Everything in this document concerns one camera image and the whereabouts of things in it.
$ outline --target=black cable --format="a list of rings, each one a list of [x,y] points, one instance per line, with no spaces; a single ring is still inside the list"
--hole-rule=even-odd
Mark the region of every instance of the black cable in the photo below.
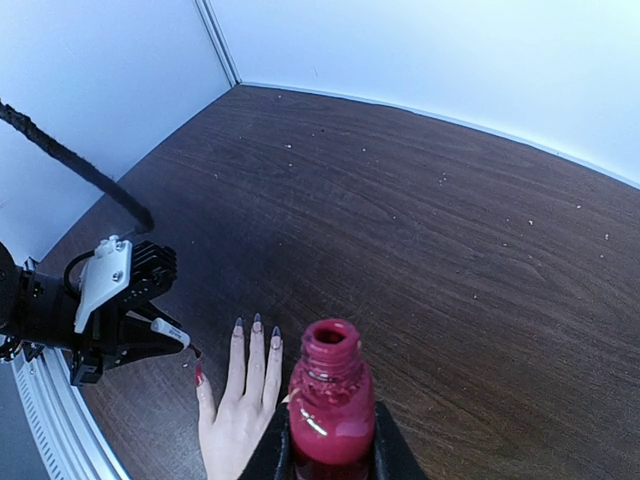
[[[67,265],[67,268],[64,269],[64,275],[62,277],[62,280],[64,281],[64,286],[67,289],[67,291],[76,299],[80,298],[80,294],[78,293],[78,291],[73,287],[73,285],[71,285],[71,270],[73,270],[73,268],[79,264],[80,262],[87,260],[89,258],[93,257],[93,250],[90,250],[88,252],[84,252],[82,255],[78,255],[76,258],[74,258],[73,260],[71,260],[69,262],[69,265]]]
[[[94,167],[90,162],[69,150],[67,147],[50,137],[26,115],[16,111],[10,105],[5,105],[0,100],[0,119],[7,122],[27,139],[35,143],[45,153],[58,160],[65,167],[84,178],[87,182],[96,186],[102,192],[109,195],[118,204],[124,207],[134,218],[140,222],[136,227],[136,233],[148,233],[153,230],[155,222],[151,212],[142,206],[127,191]]]

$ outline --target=human hand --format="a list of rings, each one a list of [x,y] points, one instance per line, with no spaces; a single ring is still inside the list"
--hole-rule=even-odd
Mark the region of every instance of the human hand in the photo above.
[[[264,326],[260,314],[255,316],[247,369],[243,325],[244,320],[239,318],[233,329],[227,386],[218,409],[202,363],[196,367],[198,437],[208,480],[236,480],[240,476],[278,402],[283,351],[280,329],[273,330],[265,369]]]

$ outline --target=fingernail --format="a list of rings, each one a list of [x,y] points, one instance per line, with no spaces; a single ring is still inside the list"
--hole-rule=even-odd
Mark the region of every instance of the fingernail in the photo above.
[[[204,373],[202,373],[202,362],[198,360],[196,363],[196,387],[204,383]]]
[[[282,334],[280,333],[280,327],[276,326],[273,329],[273,335],[271,336],[271,348],[274,350],[279,349],[282,346]]]
[[[244,335],[244,319],[242,317],[238,317],[236,320],[236,326],[233,327],[233,336],[235,338],[242,337]]]
[[[262,333],[262,317],[259,313],[253,318],[253,333]]]

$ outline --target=dark wood surface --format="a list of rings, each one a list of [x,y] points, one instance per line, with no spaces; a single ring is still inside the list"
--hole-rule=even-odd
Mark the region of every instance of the dark wood surface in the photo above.
[[[640,192],[405,111],[248,87],[122,184],[178,252],[157,304],[218,395],[238,315],[281,326],[287,376],[304,327],[339,316],[431,478],[640,478]],[[101,200],[45,268],[130,225]],[[189,359],[84,390],[136,479],[204,478]]]

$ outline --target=red bottle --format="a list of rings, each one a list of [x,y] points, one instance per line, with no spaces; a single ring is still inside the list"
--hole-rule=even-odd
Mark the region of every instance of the red bottle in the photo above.
[[[298,480],[366,480],[375,396],[360,334],[344,320],[312,324],[289,385]]]

